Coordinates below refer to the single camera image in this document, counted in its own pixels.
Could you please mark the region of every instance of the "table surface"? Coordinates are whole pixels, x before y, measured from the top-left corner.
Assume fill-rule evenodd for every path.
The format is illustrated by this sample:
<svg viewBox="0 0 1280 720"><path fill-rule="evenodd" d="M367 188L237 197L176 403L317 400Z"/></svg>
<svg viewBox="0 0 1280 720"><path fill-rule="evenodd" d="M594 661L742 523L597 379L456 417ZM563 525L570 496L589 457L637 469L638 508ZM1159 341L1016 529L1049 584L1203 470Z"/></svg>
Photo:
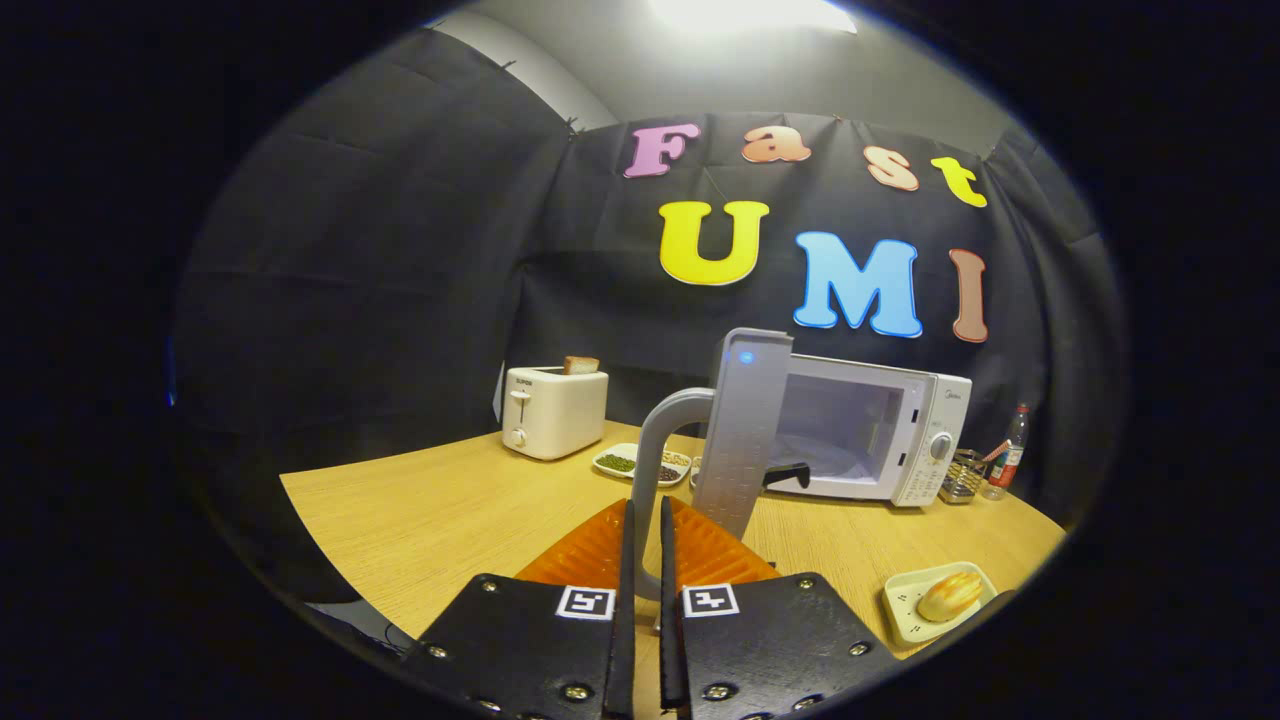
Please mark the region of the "table surface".
<svg viewBox="0 0 1280 720"><path fill-rule="evenodd" d="M591 465L640 429L605 423L604 437L554 461L502 445L500 433L367 462L282 475L316 543L388 620L419 637L479 573L515 575L564 533L605 505L631 496L631 483ZM668 450L701 454L703 441L672 436ZM687 478L658 488L691 501ZM658 511L645 568L658 574ZM820 573L895 656L902 646L878 594L897 573L959 560L980 566L996 589L1020 585L1053 551L1064 530L1014 496L928 507L767 492L742 541L783 575ZM658 603L636 598L637 719L660 714Z"/></svg>

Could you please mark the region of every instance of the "orange letter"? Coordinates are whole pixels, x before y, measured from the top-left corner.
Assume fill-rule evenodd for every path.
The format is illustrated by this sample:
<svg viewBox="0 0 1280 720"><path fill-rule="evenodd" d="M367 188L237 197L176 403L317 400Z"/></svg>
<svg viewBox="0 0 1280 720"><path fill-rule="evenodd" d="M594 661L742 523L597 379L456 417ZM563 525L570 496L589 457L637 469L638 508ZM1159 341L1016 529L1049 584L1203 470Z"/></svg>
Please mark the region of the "orange letter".
<svg viewBox="0 0 1280 720"><path fill-rule="evenodd" d="M795 163L813 155L813 150L804 146L804 140L795 128L769 126L755 128L746 133L748 146L742 149L742 156L751 163L771 163L773 160L786 160Z"/></svg>
<svg viewBox="0 0 1280 720"><path fill-rule="evenodd" d="M965 342L987 342L987 325L982 322L982 272L987 264L968 250L952 250L948 255L960 282L960 315L951 332Z"/></svg>
<svg viewBox="0 0 1280 720"><path fill-rule="evenodd" d="M942 177L947 178L947 187L963 202L974 208L986 208L987 199L978 195L969 187L970 181L978 179L973 173L960 167L955 158L934 158L931 160L934 168L942 170Z"/></svg>
<svg viewBox="0 0 1280 720"><path fill-rule="evenodd" d="M867 170L881 184L906 191L920 190L919 178L915 177L915 173L908 170L911 164L897 150L884 150L883 147L868 145L863 149L863 158L867 158L867 161L870 163L870 165L867 165Z"/></svg>

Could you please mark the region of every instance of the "plastic bottle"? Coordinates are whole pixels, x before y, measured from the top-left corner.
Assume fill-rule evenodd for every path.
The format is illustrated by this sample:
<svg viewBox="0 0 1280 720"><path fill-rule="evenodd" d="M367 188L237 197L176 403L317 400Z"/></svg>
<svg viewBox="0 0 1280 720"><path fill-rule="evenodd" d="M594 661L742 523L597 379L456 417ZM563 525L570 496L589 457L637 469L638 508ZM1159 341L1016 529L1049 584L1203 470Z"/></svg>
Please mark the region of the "plastic bottle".
<svg viewBox="0 0 1280 720"><path fill-rule="evenodd" d="M987 500L1004 500L1005 495L1009 493L1009 484L1014 482L1014 475L1018 474L1018 465L1023 461L1023 451L1027 448L1027 433L1028 433L1028 415L1030 410L1027 407L1025 402L1018 404L1018 414L1014 415L1014 421L1009 424L1009 450L1000 454L996 459L996 466L991 469L991 477L987 478L987 484L982 488L982 496Z"/></svg>

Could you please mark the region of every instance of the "colorful letters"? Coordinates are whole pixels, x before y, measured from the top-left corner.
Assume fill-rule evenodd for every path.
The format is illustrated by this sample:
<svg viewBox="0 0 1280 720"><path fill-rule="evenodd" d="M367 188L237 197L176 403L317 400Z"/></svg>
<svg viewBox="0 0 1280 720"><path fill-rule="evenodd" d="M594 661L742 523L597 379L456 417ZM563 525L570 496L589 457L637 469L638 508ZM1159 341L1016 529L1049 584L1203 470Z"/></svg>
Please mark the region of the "colorful letters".
<svg viewBox="0 0 1280 720"><path fill-rule="evenodd" d="M803 232L796 245L809 258L805 275L804 305L796 309L795 322L810 328L831 328L838 319L831 309L835 292L849 327L863 324L872 300L879 307L872 315L872 329L896 337L920 337L924 328L915 316L911 291L911 263L915 247L899 240L882 240L872 249L867 268L859 268L849 249L829 232Z"/></svg>
<svg viewBox="0 0 1280 720"><path fill-rule="evenodd" d="M960 161L955 158L934 158L929 163L942 170L942 177L947 181L947 187L951 188L951 193L959 197L961 201L973 205L974 208L986 208L987 199L978 195L969 187L970 181L978 179L972 172L960 167Z"/></svg>
<svg viewBox="0 0 1280 720"><path fill-rule="evenodd" d="M897 150L868 145L863 149L863 158L870 163L867 165L867 170L876 178L876 182L908 192L920 190L920 178L908 169L911 164Z"/></svg>
<svg viewBox="0 0 1280 720"><path fill-rule="evenodd" d="M951 324L951 332L965 342L987 342L987 324L982 318L982 272L987 264L968 250L948 252L960 282L960 314Z"/></svg>
<svg viewBox="0 0 1280 720"><path fill-rule="evenodd" d="M631 167L622 170L623 177L639 178L645 176L663 176L671 165L662 161L663 154L667 159L675 160L685 154L685 138L698 137L701 131L692 123L682 126L664 126L660 128L644 128L631 133L636 138L636 154L631 160Z"/></svg>
<svg viewBox="0 0 1280 720"><path fill-rule="evenodd" d="M795 128L769 126L755 128L742 137L746 140L742 158L751 163L772 163L773 160L799 163L813 155L813 150L804 146L804 140Z"/></svg>
<svg viewBox="0 0 1280 720"><path fill-rule="evenodd" d="M733 247L723 260L704 260L698 254L701 220L712 211L705 202L667 202L658 208L666 218L658 259L667 274L689 284L730 284L755 269L760 255L760 218L769 214L764 202L739 200L724 205L733 218Z"/></svg>
<svg viewBox="0 0 1280 720"><path fill-rule="evenodd" d="M632 132L636 138L635 156L622 174L627 178L666 174L671 170L668 161L684 155L686 140L699 135L701 131L692 123ZM742 158L749 163L797 163L813 155L800 133L786 126L759 127L742 138L746 142ZM911 164L901 152L869 145L863 149L863 156L868 163L867 172L876 182L906 192L920 188L920 178L910 170ZM987 199L970 184L977 176L959 160L934 158L929 163L942 170L952 195L974 208L987 206ZM710 205L698 201L667 202L658 209L663 218L658 260L667 274L682 283L724 286L739 282L751 274L760 256L760 218L769 214L768 205L748 200L724 205L724 213L733 219L733 240L723 260L707 260L698 252L701 222L710 211ZM878 302L870 318L874 332L906 338L924 333L915 315L911 266L918 254L914 246L899 240L881 240L872 249L867 265L860 268L840 237L829 232L803 232L795 242L808 258L804 304L792 315L797 324L835 327L840 314L831 307L833 293L851 328L860 327L872 302ZM948 256L955 264L960 288L959 311L951 331L965 342L986 342L989 333L983 318L982 274L987 264L968 250L954 249Z"/></svg>

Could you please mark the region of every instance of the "letter m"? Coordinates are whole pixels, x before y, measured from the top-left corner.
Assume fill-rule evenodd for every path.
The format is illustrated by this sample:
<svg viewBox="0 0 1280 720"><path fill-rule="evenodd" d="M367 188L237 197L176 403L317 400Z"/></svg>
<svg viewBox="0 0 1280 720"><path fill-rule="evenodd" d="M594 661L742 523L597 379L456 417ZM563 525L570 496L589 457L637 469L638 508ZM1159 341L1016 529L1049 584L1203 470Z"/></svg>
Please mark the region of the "letter m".
<svg viewBox="0 0 1280 720"><path fill-rule="evenodd" d="M879 297L879 307L872 316L873 331L895 337L919 337L924 332L915 316L911 290L915 247L900 240L882 240L872 249L867 266L859 268L845 243L829 232L803 232L796 236L796 245L809 256L804 305L795 311L796 323L835 327L838 319L831 309L835 292L851 328L863 324L872 300Z"/></svg>

